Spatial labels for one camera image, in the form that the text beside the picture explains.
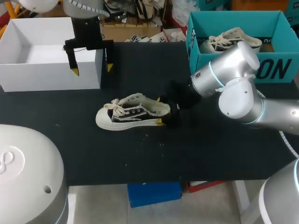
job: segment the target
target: canvas sneaker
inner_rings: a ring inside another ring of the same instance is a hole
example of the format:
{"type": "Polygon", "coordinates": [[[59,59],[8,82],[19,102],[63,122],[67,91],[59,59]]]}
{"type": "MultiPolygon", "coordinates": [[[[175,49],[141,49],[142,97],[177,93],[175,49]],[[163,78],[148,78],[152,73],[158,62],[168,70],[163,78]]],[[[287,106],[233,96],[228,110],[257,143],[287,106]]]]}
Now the canvas sneaker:
{"type": "Polygon", "coordinates": [[[210,36],[209,40],[200,45],[199,50],[203,54],[222,53],[239,41],[247,42],[256,53],[260,51],[262,45],[261,40],[246,35],[240,27],[236,27],[219,36],[210,36]]]}
{"type": "Polygon", "coordinates": [[[169,104],[136,93],[105,104],[98,111],[95,121],[100,128],[121,131],[136,126],[161,126],[170,116],[169,104]]]}

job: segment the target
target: blue box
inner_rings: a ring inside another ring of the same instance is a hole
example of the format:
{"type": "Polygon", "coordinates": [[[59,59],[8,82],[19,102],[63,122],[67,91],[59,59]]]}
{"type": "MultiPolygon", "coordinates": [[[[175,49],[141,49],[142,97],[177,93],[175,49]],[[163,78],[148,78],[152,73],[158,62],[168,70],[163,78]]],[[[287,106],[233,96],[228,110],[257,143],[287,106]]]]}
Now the blue box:
{"type": "Polygon", "coordinates": [[[191,73],[220,54],[201,54],[198,42],[240,27],[246,34],[271,43],[275,52],[260,52],[256,83],[290,83],[299,68],[299,39],[281,11],[192,12],[186,47],[191,73]]]}
{"type": "Polygon", "coordinates": [[[201,11],[215,10],[216,7],[221,6],[230,0],[195,0],[196,5],[201,11]]]}
{"type": "Polygon", "coordinates": [[[182,189],[179,182],[128,184],[131,208],[180,199],[182,189]]]}

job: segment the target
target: shoe box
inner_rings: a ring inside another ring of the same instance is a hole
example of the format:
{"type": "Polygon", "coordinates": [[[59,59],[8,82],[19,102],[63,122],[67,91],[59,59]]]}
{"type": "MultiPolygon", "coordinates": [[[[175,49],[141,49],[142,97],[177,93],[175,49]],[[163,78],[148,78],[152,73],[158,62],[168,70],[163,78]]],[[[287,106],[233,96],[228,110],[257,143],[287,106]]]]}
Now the shoe box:
{"type": "Polygon", "coordinates": [[[182,189],[179,182],[128,184],[131,208],[178,200],[181,195],[182,189]]]}
{"type": "Polygon", "coordinates": [[[200,8],[201,11],[215,10],[216,7],[221,6],[229,0],[195,0],[196,5],[200,8]]]}
{"type": "Polygon", "coordinates": [[[289,0],[285,16],[291,26],[299,24],[299,0],[289,0]]]}
{"type": "Polygon", "coordinates": [[[232,0],[233,11],[281,10],[285,12],[287,5],[288,0],[232,0]]]}
{"type": "Polygon", "coordinates": [[[219,54],[202,54],[200,44],[209,36],[240,27],[263,44],[257,57],[260,68],[256,83],[290,83],[299,64],[299,39],[281,11],[191,12],[186,36],[190,70],[193,74],[219,54]]]}

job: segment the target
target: shoelace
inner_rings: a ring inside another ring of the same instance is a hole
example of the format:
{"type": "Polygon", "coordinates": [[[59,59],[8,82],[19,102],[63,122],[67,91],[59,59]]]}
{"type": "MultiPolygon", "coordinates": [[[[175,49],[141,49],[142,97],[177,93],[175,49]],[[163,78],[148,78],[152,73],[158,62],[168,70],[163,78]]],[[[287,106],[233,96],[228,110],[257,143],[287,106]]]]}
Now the shoelace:
{"type": "Polygon", "coordinates": [[[113,115],[116,116],[116,117],[123,116],[125,114],[130,113],[129,111],[126,112],[124,110],[124,108],[122,107],[122,105],[124,105],[126,102],[128,102],[127,99],[122,99],[122,100],[114,99],[114,100],[111,101],[110,104],[105,104],[104,108],[112,109],[113,110],[113,115]]]}
{"type": "Polygon", "coordinates": [[[219,36],[210,36],[209,37],[209,40],[211,41],[214,41],[214,42],[210,42],[209,44],[220,44],[220,45],[223,45],[223,44],[231,44],[231,41],[223,38],[223,33],[220,34],[219,36]]]}

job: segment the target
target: white sneaker in box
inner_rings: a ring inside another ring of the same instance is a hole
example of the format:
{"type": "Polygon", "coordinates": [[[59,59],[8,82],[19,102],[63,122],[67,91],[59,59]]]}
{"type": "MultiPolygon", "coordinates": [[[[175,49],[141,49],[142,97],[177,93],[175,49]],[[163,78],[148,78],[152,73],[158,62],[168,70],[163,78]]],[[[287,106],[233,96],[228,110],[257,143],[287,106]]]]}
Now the white sneaker in box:
{"type": "Polygon", "coordinates": [[[261,40],[246,35],[240,27],[236,27],[219,36],[210,36],[209,40],[204,41],[200,45],[199,50],[203,54],[222,53],[239,41],[247,42],[256,53],[260,51],[262,45],[261,40]]]}

